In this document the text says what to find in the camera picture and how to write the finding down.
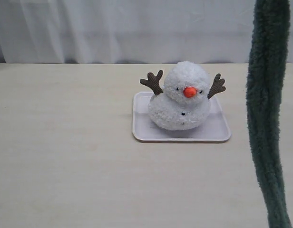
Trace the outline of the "white backdrop curtain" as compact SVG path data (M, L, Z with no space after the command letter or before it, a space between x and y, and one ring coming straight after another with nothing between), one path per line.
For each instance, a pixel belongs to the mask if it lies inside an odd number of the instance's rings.
M0 0L0 63L245 63L253 29L293 63L293 0Z

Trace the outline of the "white plush snowman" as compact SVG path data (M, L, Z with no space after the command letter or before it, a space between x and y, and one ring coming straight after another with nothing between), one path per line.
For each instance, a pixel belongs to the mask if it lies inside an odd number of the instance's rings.
M163 74L163 70L149 72L139 82L153 93L148 104L150 120L164 130L199 127L210 115L212 97L226 90L220 73L211 79L199 64L190 61L178 62Z

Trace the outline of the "white rectangular tray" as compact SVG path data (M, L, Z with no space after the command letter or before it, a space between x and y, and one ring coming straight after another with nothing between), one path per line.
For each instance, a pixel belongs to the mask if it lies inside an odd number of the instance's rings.
M217 96L210 99L210 115L201 126L180 131L159 128L148 116L151 92L138 92L133 97L132 134L142 143L225 143L231 129Z

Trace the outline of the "green fluffy scarf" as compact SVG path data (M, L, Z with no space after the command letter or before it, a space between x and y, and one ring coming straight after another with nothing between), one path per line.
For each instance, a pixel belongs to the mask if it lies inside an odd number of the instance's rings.
M290 3L258 0L246 81L249 143L268 226L289 228L280 158L280 105L288 55Z

